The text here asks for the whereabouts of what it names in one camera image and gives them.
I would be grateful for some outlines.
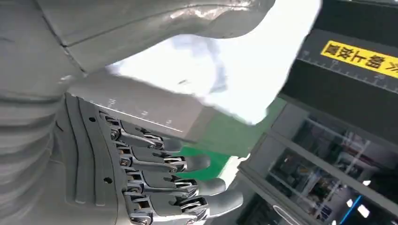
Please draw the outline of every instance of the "metal frame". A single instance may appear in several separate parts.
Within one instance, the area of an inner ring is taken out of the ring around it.
[[[396,6],[326,0],[314,30],[397,48],[398,32],[385,32],[398,20],[397,12]],[[369,15],[377,19],[366,19]],[[397,93],[296,60],[279,96],[311,112],[321,111],[379,139],[398,144]]]
[[[315,220],[313,220],[313,218],[311,218],[308,214],[301,211],[299,206],[293,203],[282,201],[281,199],[278,198],[277,195],[275,195],[275,193],[269,192],[269,190],[266,187],[264,187],[266,181],[262,180],[261,177],[258,177],[258,174],[253,170],[251,170],[250,168],[246,167],[240,170],[237,174],[237,177],[243,180],[251,189],[253,189],[259,196],[261,196],[269,204],[273,206],[276,205],[285,209],[286,213],[288,213],[290,217],[297,220],[300,225],[321,225],[317,223]]]
[[[294,204],[288,197],[280,193],[248,166],[244,165],[241,167],[238,177],[244,180],[251,189],[268,203],[288,210],[291,216],[299,220],[302,225],[321,225],[321,223],[305,213],[298,205]]]
[[[373,201],[374,203],[378,204],[380,207],[386,209],[393,215],[398,216],[398,205],[396,205],[394,202],[390,201],[389,199],[385,198],[383,195],[381,195],[378,192],[363,185],[362,183],[358,182],[354,178],[348,176],[344,172],[340,171],[339,169],[335,168],[334,166],[330,165],[329,163],[323,161],[321,158],[313,155],[312,153],[308,152],[301,146],[293,143],[292,141],[288,140],[287,138],[283,137],[282,135],[278,134],[277,132],[270,130],[268,132],[268,135],[270,137],[276,139],[277,141],[279,141],[286,147],[288,147],[290,150],[296,152],[301,157],[307,159],[308,161],[319,166],[321,169],[327,171],[332,176],[340,179],[344,184],[354,188],[359,193],[364,195],[366,198],[368,198],[371,201]]]

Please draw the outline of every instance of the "metal screw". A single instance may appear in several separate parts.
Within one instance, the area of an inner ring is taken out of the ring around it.
[[[127,166],[129,164],[129,162],[127,160],[121,160],[120,161],[120,165],[121,166]]]
[[[195,223],[195,220],[194,219],[190,219],[190,220],[188,220],[187,225],[193,225],[194,223]]]
[[[146,221],[146,220],[141,220],[138,222],[139,222],[139,225],[147,225],[148,224],[148,221]]]
[[[116,131],[116,130],[111,131],[111,139],[112,140],[116,139],[118,137],[118,135],[119,135],[118,131]]]

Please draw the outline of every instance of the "white sheet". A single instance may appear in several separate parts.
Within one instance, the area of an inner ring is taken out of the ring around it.
[[[321,0],[276,0],[257,28],[231,39],[179,35],[109,68],[118,75],[194,95],[256,124],[277,96]]]

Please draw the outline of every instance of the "yellow label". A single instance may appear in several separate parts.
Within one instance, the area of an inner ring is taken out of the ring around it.
[[[321,55],[398,78],[398,58],[336,41],[329,41]]]

